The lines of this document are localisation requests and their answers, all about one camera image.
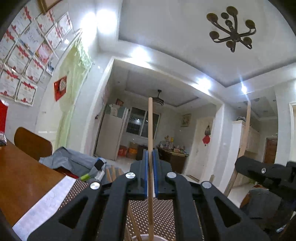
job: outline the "cardboard box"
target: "cardboard box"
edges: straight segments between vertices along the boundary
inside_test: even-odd
[[[139,144],[134,143],[134,142],[130,142],[129,148],[138,149],[138,146],[139,146]]]

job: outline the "red decoration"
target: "red decoration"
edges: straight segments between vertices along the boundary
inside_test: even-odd
[[[0,131],[5,131],[6,115],[9,104],[0,99]]]
[[[211,140],[210,136],[205,136],[202,139],[202,141],[203,141],[203,143],[204,143],[205,146],[210,143],[210,140]]]
[[[63,89],[62,91],[60,91],[59,87],[60,87],[60,83],[61,83],[62,80],[66,82],[66,88]],[[63,78],[61,78],[58,81],[54,82],[55,101],[58,101],[66,93],[66,89],[67,89],[67,76],[64,76]]]

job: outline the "chair backrest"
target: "chair backrest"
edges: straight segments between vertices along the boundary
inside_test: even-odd
[[[52,154],[52,143],[31,131],[19,127],[15,133],[15,145],[30,157],[39,161],[40,157]]]

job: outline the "certificate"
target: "certificate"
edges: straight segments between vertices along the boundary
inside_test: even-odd
[[[44,41],[38,27],[31,23],[30,26],[23,32],[20,37],[25,47],[33,54]]]
[[[56,49],[57,46],[62,41],[62,35],[60,30],[57,26],[54,26],[47,34],[46,36],[49,44],[52,46],[53,49]]]
[[[20,86],[17,90],[15,101],[25,105],[32,106],[36,90],[37,86],[22,79],[20,81]]]
[[[22,10],[19,11],[15,19],[11,23],[12,29],[18,34],[26,29],[26,27],[31,23],[31,16],[28,7],[25,6]]]
[[[52,10],[49,10],[45,15],[42,13],[37,17],[37,23],[41,31],[46,34],[54,24]]]
[[[72,23],[68,13],[61,17],[58,22],[58,26],[63,36],[66,36],[66,34],[69,33],[69,31],[72,29]]]
[[[5,60],[14,44],[15,38],[11,35],[10,31],[6,30],[6,33],[0,41],[0,59],[2,59],[3,61]]]
[[[7,60],[7,65],[22,74],[29,60],[30,56],[25,48],[20,44],[16,44]]]
[[[40,45],[39,49],[35,53],[35,55],[41,60],[44,65],[48,62],[52,54],[53,51],[45,41]]]
[[[44,67],[40,64],[40,62],[35,59],[35,58],[32,58],[29,62],[29,65],[25,71],[25,76],[33,81],[34,83],[38,83],[39,82],[39,79],[42,75],[44,71]]]
[[[0,76],[0,95],[14,99],[19,82],[18,75],[6,69],[2,70]]]

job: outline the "doorway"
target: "doorway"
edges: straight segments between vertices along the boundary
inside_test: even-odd
[[[276,159],[277,138],[267,138],[264,154],[264,163],[274,164]]]

